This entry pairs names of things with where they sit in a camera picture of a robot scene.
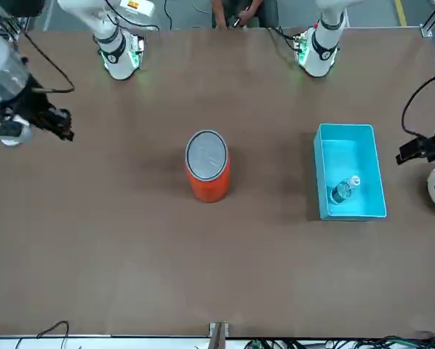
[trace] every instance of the can lid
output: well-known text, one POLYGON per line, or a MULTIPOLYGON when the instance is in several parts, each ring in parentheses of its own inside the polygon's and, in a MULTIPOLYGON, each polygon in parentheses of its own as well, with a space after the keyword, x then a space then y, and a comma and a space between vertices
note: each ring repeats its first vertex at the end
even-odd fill
POLYGON ((226 167, 226 144, 218 133, 200 131, 188 142, 186 160, 191 174, 198 180, 213 180, 226 167))

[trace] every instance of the orange can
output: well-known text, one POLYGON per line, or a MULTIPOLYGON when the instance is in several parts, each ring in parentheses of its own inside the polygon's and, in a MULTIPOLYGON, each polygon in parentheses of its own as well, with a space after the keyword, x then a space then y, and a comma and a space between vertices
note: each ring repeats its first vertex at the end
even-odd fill
POLYGON ((217 132, 194 134, 185 150, 185 168, 195 196, 204 202, 221 200, 229 188, 230 163, 226 142, 217 132))

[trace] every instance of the brown tabletop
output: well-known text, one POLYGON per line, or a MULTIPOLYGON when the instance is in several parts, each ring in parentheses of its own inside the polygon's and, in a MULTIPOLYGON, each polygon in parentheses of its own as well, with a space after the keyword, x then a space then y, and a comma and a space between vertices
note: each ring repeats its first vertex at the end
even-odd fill
MULTIPOLYGON (((35 132, 0 144, 0 334, 61 319, 77 334, 382 337, 435 332, 433 164, 398 167, 400 115, 435 74, 418 29, 346 31, 325 79, 311 79, 267 31, 148 34, 144 69, 104 70, 88 33, 34 35, 73 79, 51 101, 73 143, 35 132), (319 220, 313 138, 320 123, 374 126, 388 217, 319 220), (214 129, 232 186, 197 201, 185 146, 214 129)), ((64 81, 22 43, 46 87, 64 81)), ((408 114, 435 130, 435 84, 408 114)))

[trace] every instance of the cable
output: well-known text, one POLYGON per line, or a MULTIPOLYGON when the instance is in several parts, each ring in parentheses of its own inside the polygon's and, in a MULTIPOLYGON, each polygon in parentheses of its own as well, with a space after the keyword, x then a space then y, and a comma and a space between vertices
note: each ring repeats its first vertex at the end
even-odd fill
MULTIPOLYGON (((269 32, 269 34, 270 35, 272 35, 271 34, 271 28, 265 28, 268 32, 269 32)), ((296 51, 298 51, 293 45, 291 45, 290 44, 290 40, 295 40, 295 38, 290 38, 290 39, 286 39, 283 35, 281 35, 281 33, 278 31, 278 30, 276 30, 276 29, 274 29, 283 39, 284 39, 284 42, 285 42, 285 44, 292 50, 292 51, 294 51, 294 52, 296 52, 296 51)))
POLYGON ((172 30, 172 18, 167 12, 167 0, 164 0, 164 13, 166 14, 166 17, 169 18, 169 30, 172 30))
POLYGON ((56 63, 54 63, 39 47, 37 44, 35 44, 35 42, 33 41, 33 39, 27 34, 27 32, 20 26, 19 23, 15 23, 17 25, 17 27, 20 29, 20 31, 23 33, 23 35, 27 38, 27 40, 30 41, 30 43, 32 44, 32 46, 35 48, 36 51, 38 51, 38 53, 43 56, 43 58, 48 61, 64 78, 65 80, 71 85, 71 87, 69 89, 35 89, 34 92, 35 93, 70 93, 73 90, 75 90, 75 86, 73 85, 72 81, 69 79, 69 77, 67 76, 66 73, 64 73, 64 71, 59 68, 56 63))
POLYGON ((257 343, 258 347, 260 347, 260 341, 259 340, 250 340, 245 346, 244 349, 252 349, 253 348, 253 343, 257 343))
POLYGON ((23 341, 23 338, 19 338, 19 340, 17 341, 17 344, 15 345, 14 349, 18 349, 20 343, 23 341))
POLYGON ((129 30, 128 28, 123 27, 122 25, 119 24, 119 19, 116 18, 117 21, 114 22, 114 20, 111 18, 110 15, 106 15, 106 16, 108 16, 109 21, 110 21, 111 23, 113 23, 114 25, 118 26, 119 28, 125 29, 126 31, 129 30))
POLYGON ((290 36, 287 35, 286 33, 284 33, 284 31, 282 30, 282 27, 279 26, 278 28, 276 27, 269 27, 270 29, 272 29, 273 31, 275 31, 278 35, 282 36, 284 39, 287 40, 293 40, 295 38, 296 35, 290 36))
POLYGON ((201 13, 204 13, 204 14, 206 14, 206 15, 211 15, 211 12, 204 11, 203 9, 199 9, 198 7, 196 7, 196 5, 195 5, 195 0, 191 0, 191 3, 193 4, 193 8, 194 8, 196 11, 201 12, 201 13))
POLYGON ((38 333, 36 335, 36 339, 40 339, 45 334, 54 331, 56 328, 58 328, 61 325, 65 325, 64 338, 63 338, 63 341, 60 343, 60 349, 63 349, 64 348, 64 343, 67 340, 67 337, 69 336, 69 323, 68 323, 68 321, 62 320, 62 321, 57 322, 56 324, 52 325, 50 328, 45 329, 43 332, 38 333))
POLYGON ((273 344, 273 347, 272 348, 274 348, 274 346, 276 346, 276 347, 278 347, 279 349, 284 349, 278 342, 276 342, 275 340, 268 340, 268 341, 266 341, 266 342, 270 342, 270 343, 272 343, 273 344))
POLYGON ((402 129, 406 133, 408 133, 409 135, 412 135, 412 136, 415 136, 418 138, 422 138, 422 139, 427 139, 427 137, 423 136, 421 133, 411 131, 405 127, 405 114, 407 113, 407 110, 408 110, 410 104, 412 104, 412 101, 415 99, 415 97, 418 95, 418 93, 420 93, 422 89, 424 89, 426 86, 428 86, 433 81, 435 81, 435 76, 433 76, 427 82, 425 82, 420 87, 418 87, 418 89, 415 92, 413 92, 412 97, 408 100, 407 104, 405 105, 404 111, 402 112, 402 129))
POLYGON ((335 343, 335 346, 334 346, 335 349, 342 349, 343 347, 345 347, 345 346, 348 344, 348 340, 346 340, 346 341, 345 341, 344 343, 342 343, 341 345, 337 346, 337 344, 339 344, 339 343, 340 343, 340 341, 337 342, 337 343, 335 343))
POLYGON ((122 18, 123 20, 125 20, 127 23, 129 23, 130 25, 135 25, 136 27, 140 27, 140 28, 155 28, 155 29, 157 29, 158 31, 159 31, 159 26, 157 26, 157 25, 154 25, 154 24, 138 24, 138 23, 135 23, 135 22, 132 22, 132 21, 130 21, 130 20, 128 20, 126 17, 124 17, 123 15, 121 15, 120 13, 118 13, 117 11, 116 11, 116 9, 114 9, 114 7, 113 7, 113 5, 111 5, 110 3, 109 3, 109 1, 108 0, 104 0, 105 2, 106 2, 106 4, 109 6, 109 8, 111 9, 111 11, 112 12, 114 12, 115 14, 116 14, 116 16, 117 17, 120 17, 120 18, 122 18))
POLYGON ((390 349, 393 344, 406 345, 416 349, 435 349, 435 335, 425 340, 409 340, 397 336, 387 336, 380 340, 358 340, 354 348, 358 349, 366 345, 374 349, 390 349))

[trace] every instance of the bottle cap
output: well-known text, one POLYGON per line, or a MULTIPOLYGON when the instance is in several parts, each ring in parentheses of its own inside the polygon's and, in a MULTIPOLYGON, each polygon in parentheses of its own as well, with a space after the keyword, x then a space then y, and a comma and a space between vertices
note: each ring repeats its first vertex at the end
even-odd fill
POLYGON ((360 185, 360 177, 352 176, 348 181, 348 184, 350 184, 351 187, 358 187, 360 185))

